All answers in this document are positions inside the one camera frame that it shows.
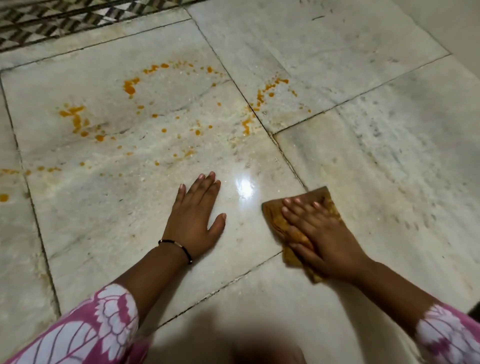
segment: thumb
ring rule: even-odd
[[[212,238],[214,243],[216,243],[218,238],[220,238],[220,235],[222,235],[226,220],[227,214],[220,214],[216,217],[210,229],[208,229],[208,235]]]
[[[317,273],[323,274],[324,261],[313,250],[298,243],[291,243],[289,246],[293,252],[313,270]]]

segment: marble tile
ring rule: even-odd
[[[72,52],[117,38],[131,36],[150,29],[181,22],[190,16],[183,8],[166,10],[156,14],[135,18],[122,23],[81,32],[67,37],[48,40],[24,48],[0,53],[0,70],[39,61],[59,54]]]
[[[228,337],[254,325],[291,335],[307,363],[417,363],[406,335],[359,291],[312,285],[280,256],[161,327],[145,363],[231,363]]]
[[[56,319],[28,188],[0,92],[0,361]]]
[[[280,251],[260,204],[303,188],[194,22],[18,67],[4,85],[63,312],[156,245],[178,185],[201,172],[222,181],[213,218],[227,227],[155,320]]]
[[[276,135],[374,258],[463,310],[480,295],[479,96],[449,56]]]
[[[210,0],[188,11],[271,133],[448,54],[390,0]]]
[[[480,2],[393,0],[470,71],[480,77]]]

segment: forearm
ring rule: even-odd
[[[365,268],[355,285],[412,338],[418,322],[439,303],[389,267],[374,261]]]
[[[125,287],[135,299],[140,324],[174,277],[187,266],[185,253],[163,243],[113,281]]]

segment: black and white patterned floor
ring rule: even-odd
[[[195,0],[44,0],[0,9],[0,52],[181,6]]]

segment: pink sleeve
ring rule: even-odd
[[[62,316],[46,332],[5,364],[119,363],[132,355],[138,328],[132,295],[109,284]]]
[[[446,304],[427,311],[416,339],[432,363],[480,364],[480,324]]]

